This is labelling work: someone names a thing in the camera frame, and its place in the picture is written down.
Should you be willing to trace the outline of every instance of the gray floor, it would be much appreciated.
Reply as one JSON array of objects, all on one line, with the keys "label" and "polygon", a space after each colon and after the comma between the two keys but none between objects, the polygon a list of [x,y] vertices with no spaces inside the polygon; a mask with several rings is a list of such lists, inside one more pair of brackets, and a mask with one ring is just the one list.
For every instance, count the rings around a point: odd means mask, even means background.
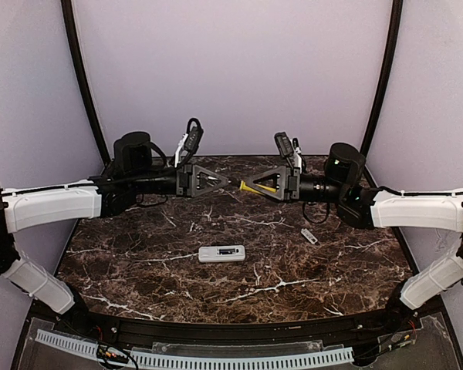
[{"label": "gray floor", "polygon": [[[366,368],[374,370],[415,370],[416,368],[418,368],[418,370],[459,370],[453,344],[441,314],[422,318],[421,323],[423,328],[417,331],[417,340],[414,345],[408,345],[405,348],[384,354]],[[51,327],[51,323],[34,319],[22,350],[19,370],[94,370],[103,368],[94,361],[79,358],[55,348],[50,348],[34,340],[36,331],[39,328],[49,330]],[[386,348],[390,342],[391,341],[388,341],[383,347]],[[167,355],[193,355],[202,357],[210,352],[209,347],[205,346],[195,347],[165,344],[157,344],[152,350],[153,352],[161,353],[163,347],[166,347],[164,350]],[[297,344],[295,348],[293,348],[292,345],[283,345],[281,348],[276,346],[274,352],[276,355],[286,355],[286,352],[292,355],[299,352],[315,352],[318,349],[318,343],[310,342],[308,344]],[[252,352],[257,352],[257,348],[250,348],[250,353]],[[241,347],[240,353],[241,357],[250,357],[244,355],[244,347]],[[352,364],[345,364],[334,365],[327,368],[332,370],[354,370],[358,367]]]}]

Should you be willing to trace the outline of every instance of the perforated metal strip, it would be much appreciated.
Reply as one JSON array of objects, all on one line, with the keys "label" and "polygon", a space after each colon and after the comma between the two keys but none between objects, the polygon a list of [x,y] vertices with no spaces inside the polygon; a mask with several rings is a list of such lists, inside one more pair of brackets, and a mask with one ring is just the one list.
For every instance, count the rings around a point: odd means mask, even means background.
[{"label": "perforated metal strip", "polygon": [[[82,341],[41,329],[38,330],[36,341],[79,357],[97,361],[97,344],[94,342]],[[130,354],[137,361],[139,368],[152,370],[169,368],[182,370],[307,370],[346,364],[353,361],[352,348],[341,348],[304,355],[258,358],[181,357],[156,355],[141,351],[132,351]],[[133,368],[134,366],[129,362],[127,367]]]}]

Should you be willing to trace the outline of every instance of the marble tabletop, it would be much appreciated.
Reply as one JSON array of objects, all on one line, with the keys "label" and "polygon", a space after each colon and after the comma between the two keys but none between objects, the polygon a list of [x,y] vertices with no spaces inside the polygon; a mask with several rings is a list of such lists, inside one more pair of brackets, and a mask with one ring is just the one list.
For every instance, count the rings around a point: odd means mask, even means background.
[{"label": "marble tabletop", "polygon": [[[324,160],[308,156],[309,172],[321,173]],[[235,179],[283,164],[277,156],[196,157],[193,163]],[[144,203],[160,200],[146,196]],[[307,210],[322,218],[324,207]],[[302,228],[319,242],[308,242]],[[245,246],[243,262],[198,260],[199,247],[233,244]],[[80,221],[58,276],[77,287],[94,312],[227,324],[383,308],[411,271],[391,230],[355,230],[333,214],[324,224],[310,224],[301,203],[274,203],[226,187]]]}]

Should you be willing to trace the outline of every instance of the yellow object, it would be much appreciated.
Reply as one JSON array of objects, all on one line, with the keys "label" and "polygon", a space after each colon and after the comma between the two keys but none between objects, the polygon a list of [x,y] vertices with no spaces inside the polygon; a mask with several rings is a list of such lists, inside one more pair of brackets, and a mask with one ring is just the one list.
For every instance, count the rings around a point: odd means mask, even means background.
[{"label": "yellow object", "polygon": [[[258,187],[261,187],[262,189],[266,189],[272,193],[275,193],[276,192],[276,189],[272,188],[272,187],[265,187],[264,185],[258,185]],[[240,190],[245,190],[245,191],[250,191],[251,193],[255,193],[255,194],[259,194],[259,195],[264,195],[264,194],[261,194],[259,193],[257,190],[254,190],[252,189],[251,187],[248,187],[247,185],[245,185],[245,181],[242,181],[240,183]]]}]

